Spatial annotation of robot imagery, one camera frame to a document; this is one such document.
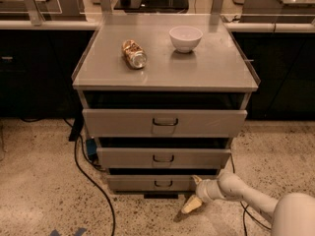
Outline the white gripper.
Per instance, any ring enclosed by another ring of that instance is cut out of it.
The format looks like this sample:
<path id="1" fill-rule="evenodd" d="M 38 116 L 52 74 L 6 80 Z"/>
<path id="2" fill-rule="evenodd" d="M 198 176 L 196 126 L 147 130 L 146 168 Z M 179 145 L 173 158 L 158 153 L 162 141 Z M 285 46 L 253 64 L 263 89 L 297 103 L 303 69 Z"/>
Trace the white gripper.
<path id="1" fill-rule="evenodd" d="M 187 214 L 194 209 L 200 207 L 203 203 L 209 203 L 213 200 L 221 200 L 223 195 L 221 193 L 221 189 L 219 187 L 219 183 L 217 180 L 202 180 L 197 175 L 192 176 L 194 182 L 197 184 L 196 187 L 196 195 L 192 195 L 183 208 L 181 212 Z"/>

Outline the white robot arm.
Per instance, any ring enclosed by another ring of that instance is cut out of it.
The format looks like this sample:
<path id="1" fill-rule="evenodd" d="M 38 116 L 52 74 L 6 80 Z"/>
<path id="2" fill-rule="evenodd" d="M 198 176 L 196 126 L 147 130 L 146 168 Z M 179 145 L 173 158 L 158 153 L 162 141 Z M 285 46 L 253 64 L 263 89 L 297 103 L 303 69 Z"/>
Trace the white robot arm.
<path id="1" fill-rule="evenodd" d="M 214 200 L 245 202 L 271 223 L 271 236 L 315 236 L 314 197 L 290 193 L 277 200 L 226 171 L 214 180 L 203 180 L 197 175 L 192 178 L 196 191 L 183 206 L 182 213 Z"/>

